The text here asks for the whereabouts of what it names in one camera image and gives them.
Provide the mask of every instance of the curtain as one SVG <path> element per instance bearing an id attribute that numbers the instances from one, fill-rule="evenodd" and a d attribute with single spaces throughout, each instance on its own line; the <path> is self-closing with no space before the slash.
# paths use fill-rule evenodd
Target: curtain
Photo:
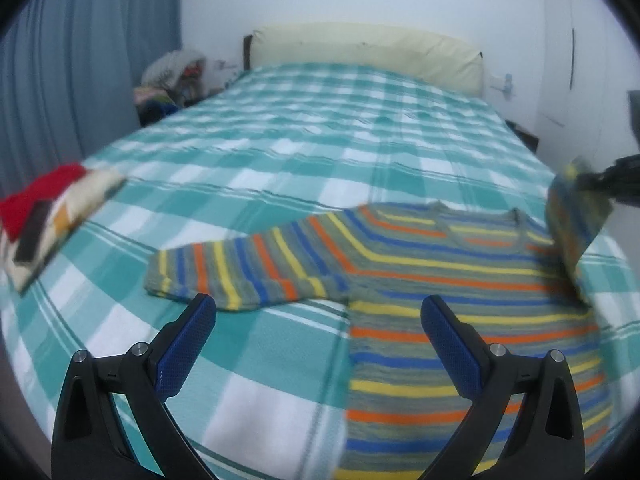
<path id="1" fill-rule="evenodd" d="M 133 87 L 180 48 L 180 0 L 31 0 L 0 41 L 0 198 L 140 127 Z"/>

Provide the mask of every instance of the checkered bedsheet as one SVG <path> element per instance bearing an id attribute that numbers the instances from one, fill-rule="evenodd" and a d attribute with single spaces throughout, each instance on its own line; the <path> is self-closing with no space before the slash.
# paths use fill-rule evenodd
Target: checkered bedsheet
<path id="1" fill-rule="evenodd" d="M 122 353 L 182 311 L 183 304 L 142 288 L 155 249 L 365 202 L 517 207 L 543 222 L 552 179 L 481 100 L 332 64 L 252 71 L 86 165 L 116 167 L 129 180 L 23 298 L 0 273 L 2 334 L 24 397 L 49 436 L 76 349 Z M 597 238 L 580 266 L 602 329 L 615 428 L 640 392 L 640 296 L 608 236 Z M 219 313 L 167 406 L 220 478 L 329 478 L 344 443 L 348 331 L 345 308 L 329 301 Z M 139 459 L 157 470 L 126 402 L 116 403 Z"/>

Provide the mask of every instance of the red cloth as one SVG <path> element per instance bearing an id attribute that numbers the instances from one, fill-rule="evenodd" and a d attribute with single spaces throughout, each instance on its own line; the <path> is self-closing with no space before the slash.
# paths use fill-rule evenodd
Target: red cloth
<path id="1" fill-rule="evenodd" d="M 84 177 L 81 164 L 65 164 L 38 177 L 24 191 L 12 194 L 0 202 L 0 221 L 9 240 L 15 242 L 27 221 L 31 208 L 38 200 L 55 200 L 76 180 Z"/>

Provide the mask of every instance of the headboard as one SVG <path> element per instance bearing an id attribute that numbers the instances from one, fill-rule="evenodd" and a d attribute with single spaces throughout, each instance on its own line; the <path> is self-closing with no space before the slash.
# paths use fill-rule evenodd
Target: headboard
<path id="1" fill-rule="evenodd" d="M 286 62 L 363 64 L 471 96 L 482 94 L 482 53 L 432 32 L 359 23 L 279 25 L 245 36 L 242 50 L 245 70 Z"/>

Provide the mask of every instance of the sweater sleeve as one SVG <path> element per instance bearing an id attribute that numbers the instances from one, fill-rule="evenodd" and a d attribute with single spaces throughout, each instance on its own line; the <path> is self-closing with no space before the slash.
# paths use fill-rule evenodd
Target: sweater sleeve
<path id="1" fill-rule="evenodd" d="M 319 243 L 303 219 L 248 237 L 161 250 L 149 261 L 145 288 L 182 301 L 204 292 L 220 310 L 310 298 L 345 301 L 348 276 Z"/>

